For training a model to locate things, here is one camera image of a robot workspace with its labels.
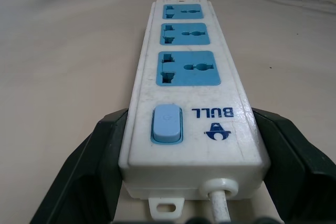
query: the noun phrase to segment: light blue switch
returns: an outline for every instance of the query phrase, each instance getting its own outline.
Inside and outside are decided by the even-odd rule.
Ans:
[[[156,106],[153,119],[153,138],[159,143],[175,143],[181,135],[181,109],[174,104]]]

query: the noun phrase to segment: white power strip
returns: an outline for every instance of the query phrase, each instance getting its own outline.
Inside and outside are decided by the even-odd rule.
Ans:
[[[153,3],[119,159],[129,194],[175,219],[184,199],[251,197],[269,165],[211,3]]]

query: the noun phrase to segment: table surface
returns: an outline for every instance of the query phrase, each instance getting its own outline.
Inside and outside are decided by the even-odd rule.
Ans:
[[[126,108],[155,0],[0,0],[0,223],[27,223],[68,155]],[[293,121],[336,161],[336,7],[328,0],[209,0],[251,106]],[[234,220],[278,218],[262,185]],[[149,219],[122,189],[116,219]],[[178,222],[211,217],[186,202]]]

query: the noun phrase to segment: blue outlet faceplate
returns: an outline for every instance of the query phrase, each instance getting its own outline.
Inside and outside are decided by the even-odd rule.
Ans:
[[[156,84],[159,86],[214,86],[220,84],[214,55],[210,51],[159,53]]]
[[[160,44],[208,45],[210,40],[204,23],[171,23],[161,25]]]
[[[203,18],[201,5],[164,5],[164,19],[199,19]]]

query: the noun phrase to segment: white cable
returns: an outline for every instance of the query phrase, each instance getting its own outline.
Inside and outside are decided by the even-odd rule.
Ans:
[[[226,204],[225,192],[223,190],[212,191],[209,193],[212,214],[214,216],[215,222],[225,222],[230,221],[230,214]]]

